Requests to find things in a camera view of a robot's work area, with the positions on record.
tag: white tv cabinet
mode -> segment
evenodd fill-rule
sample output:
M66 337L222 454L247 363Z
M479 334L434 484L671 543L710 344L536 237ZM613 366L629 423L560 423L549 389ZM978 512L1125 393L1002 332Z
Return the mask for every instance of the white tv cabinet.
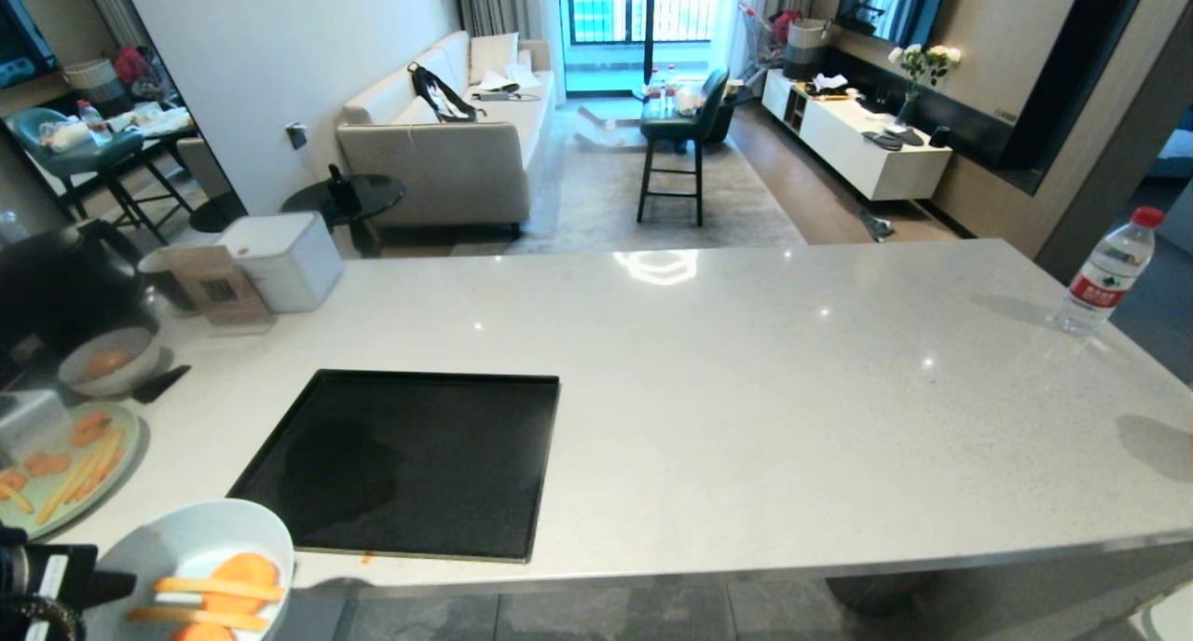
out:
M816 100L778 69L768 70L762 106L791 129L812 152L871 201L932 198L953 150L904 144L890 152L866 140L894 118L874 115L853 100Z

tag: dark green bar stool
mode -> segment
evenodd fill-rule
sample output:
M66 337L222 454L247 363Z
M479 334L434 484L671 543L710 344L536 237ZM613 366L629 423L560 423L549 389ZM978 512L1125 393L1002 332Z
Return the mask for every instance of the dark green bar stool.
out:
M712 132L717 121L717 110L725 95L725 82L729 72L717 68L704 81L704 107L691 117L679 112L661 112L660 104L647 103L642 106L642 135L647 137L647 164L642 170L642 196L638 198L638 222L642 222L642 209L648 196L669 196L696 199L696 226L704 226L704 141ZM653 168L655 143L661 141L692 141L696 143L696 170L676 171L674 168ZM681 191L650 191L650 173L682 173L696 175L696 193Z
M123 131L119 134L112 134L112 141L105 146L98 146L93 142L86 142L76 148L68 149L67 152L56 153L47 146L42 144L39 129L42 124L48 122L66 122L67 117L54 110L48 110L47 107L30 107L29 110L21 110L20 112L12 116L10 119L10 125L12 132L17 136L17 141L20 143L25 152L29 153L31 158L42 168L45 168L48 173L62 180L62 185L66 187L67 192L62 197L67 202L74 204L75 210L79 212L79 217L86 220L87 211L82 207L82 197L75 191L74 184L70 181L72 175L78 175L82 173L95 173L100 181L103 181L107 189L112 192L112 197L116 198L116 203L120 205L124 211L120 221L117 226L123 226L124 218L128 218L128 223L134 227L140 228L144 224L149 232L162 244L166 242L166 236L161 234L157 229L157 224L161 224L168 220L179 208L185 209L187 212L192 212L190 205L183 199L183 196L178 193L169 180L161 174L161 171L153 165L141 147L144 144L144 136L138 131ZM163 196L150 196L148 198L132 198L124 185L120 184L120 178L116 174L116 166L124 162L126 159L136 159L141 165L153 173L153 177L161 183L166 191L169 192ZM167 212L156 224L141 209L140 203L149 203L150 201L161 201L165 198L174 198L178 201L169 212ZM63 212L69 216L69 208L67 208L63 202L55 195L54 204L57 205Z

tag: balcony door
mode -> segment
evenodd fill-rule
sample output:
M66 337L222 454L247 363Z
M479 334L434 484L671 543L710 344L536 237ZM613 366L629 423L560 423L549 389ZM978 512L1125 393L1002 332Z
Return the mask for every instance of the balcony door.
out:
M703 74L716 0L560 0L569 95L629 94L650 69Z

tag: wall outlet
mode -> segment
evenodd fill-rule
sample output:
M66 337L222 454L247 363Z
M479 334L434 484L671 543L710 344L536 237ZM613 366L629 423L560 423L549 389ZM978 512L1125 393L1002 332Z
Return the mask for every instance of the wall outlet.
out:
M286 124L286 136L290 137L290 144L298 149L307 144L307 127L299 122L291 122Z

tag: flower vase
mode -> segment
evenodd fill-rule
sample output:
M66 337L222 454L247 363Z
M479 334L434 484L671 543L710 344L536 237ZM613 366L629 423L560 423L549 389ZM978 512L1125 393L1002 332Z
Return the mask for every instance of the flower vase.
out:
M903 107L898 111L898 116L895 117L895 123L900 127L911 127L913 119L915 119L915 104L920 101L920 90L908 91L907 97L903 97Z

